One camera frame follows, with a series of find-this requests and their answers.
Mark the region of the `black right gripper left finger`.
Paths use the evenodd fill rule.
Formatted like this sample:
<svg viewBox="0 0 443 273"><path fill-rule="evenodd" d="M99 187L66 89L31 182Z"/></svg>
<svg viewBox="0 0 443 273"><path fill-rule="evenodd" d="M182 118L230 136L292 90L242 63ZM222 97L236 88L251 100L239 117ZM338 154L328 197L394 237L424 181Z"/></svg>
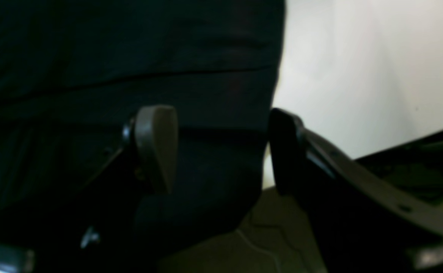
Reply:
<svg viewBox="0 0 443 273"><path fill-rule="evenodd" d="M178 114L141 107L123 126L121 148L74 195L50 213L52 239L36 252L37 273L136 273L134 222L141 200L172 191Z"/></svg>

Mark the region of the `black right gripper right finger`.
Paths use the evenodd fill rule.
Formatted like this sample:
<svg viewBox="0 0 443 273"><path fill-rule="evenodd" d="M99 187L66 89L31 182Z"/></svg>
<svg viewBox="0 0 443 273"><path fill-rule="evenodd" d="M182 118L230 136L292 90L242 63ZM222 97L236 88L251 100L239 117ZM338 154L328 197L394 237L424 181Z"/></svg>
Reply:
<svg viewBox="0 0 443 273"><path fill-rule="evenodd" d="M269 144L329 272L443 273L443 131L355 160L273 108Z"/></svg>

